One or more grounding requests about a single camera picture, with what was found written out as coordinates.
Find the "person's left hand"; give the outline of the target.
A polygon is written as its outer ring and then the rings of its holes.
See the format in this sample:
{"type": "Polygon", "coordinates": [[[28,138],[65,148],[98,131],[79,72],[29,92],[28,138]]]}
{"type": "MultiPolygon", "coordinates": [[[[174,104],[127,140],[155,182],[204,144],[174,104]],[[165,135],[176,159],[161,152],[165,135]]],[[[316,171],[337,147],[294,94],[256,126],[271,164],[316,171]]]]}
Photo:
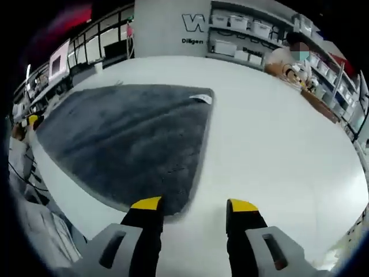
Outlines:
{"type": "Polygon", "coordinates": [[[14,125],[11,132],[11,137],[23,143],[27,143],[27,131],[28,129],[22,127],[21,125],[14,125]]]}

